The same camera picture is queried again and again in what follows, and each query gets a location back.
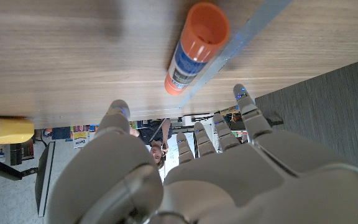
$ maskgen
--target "floor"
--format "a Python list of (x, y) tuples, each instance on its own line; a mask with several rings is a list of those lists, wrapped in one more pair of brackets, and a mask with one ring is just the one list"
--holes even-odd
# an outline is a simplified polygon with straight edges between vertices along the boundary
[[(293, 0), (178, 108), (195, 81), (180, 96), (163, 82), (198, 1), (0, 0), (0, 115), (93, 124), (118, 98), (132, 120), (209, 113), (234, 105), (236, 83), (258, 97), (358, 61), (358, 0)], [(234, 40), (264, 0), (211, 2)]]
[(255, 99), (264, 115), (358, 166), (358, 62)]

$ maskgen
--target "robot finger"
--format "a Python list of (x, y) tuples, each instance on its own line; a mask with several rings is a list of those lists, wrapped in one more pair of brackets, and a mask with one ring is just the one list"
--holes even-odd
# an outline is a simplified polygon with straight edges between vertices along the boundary
[(200, 122), (195, 123), (194, 132), (196, 133), (198, 152), (200, 153), (200, 156), (216, 152), (211, 140), (209, 140), (209, 137), (205, 132), (203, 124)]
[(194, 155), (190, 150), (185, 134), (177, 134), (177, 143), (179, 150), (179, 164), (192, 161), (194, 159)]
[(216, 132), (219, 136), (219, 143), (224, 151), (240, 145), (240, 142), (234, 137), (233, 133), (231, 133), (231, 130), (224, 121), (222, 115), (218, 113), (215, 114), (213, 120)]

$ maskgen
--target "robotic hand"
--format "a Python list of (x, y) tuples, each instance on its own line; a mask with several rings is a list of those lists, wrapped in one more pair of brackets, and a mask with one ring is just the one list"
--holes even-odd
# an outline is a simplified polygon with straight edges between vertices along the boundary
[(358, 168), (319, 144), (273, 131), (234, 87), (251, 142), (214, 115), (216, 153), (195, 124), (200, 158), (177, 135), (180, 165), (162, 185), (143, 142), (129, 135), (125, 102), (112, 103), (95, 139), (68, 164), (48, 202), (49, 223), (358, 223)]

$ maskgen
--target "wooden table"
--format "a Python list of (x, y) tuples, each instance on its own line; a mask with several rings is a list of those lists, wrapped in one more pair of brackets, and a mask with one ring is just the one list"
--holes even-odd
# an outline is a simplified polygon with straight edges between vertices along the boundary
[[(236, 83), (258, 97), (358, 61), (358, 0), (294, 0), (175, 109), (191, 87), (171, 96), (163, 82), (196, 2), (0, 0), (0, 115), (36, 128), (91, 124), (115, 99), (133, 120), (212, 112), (235, 104)], [(215, 3), (232, 37), (262, 1)]]

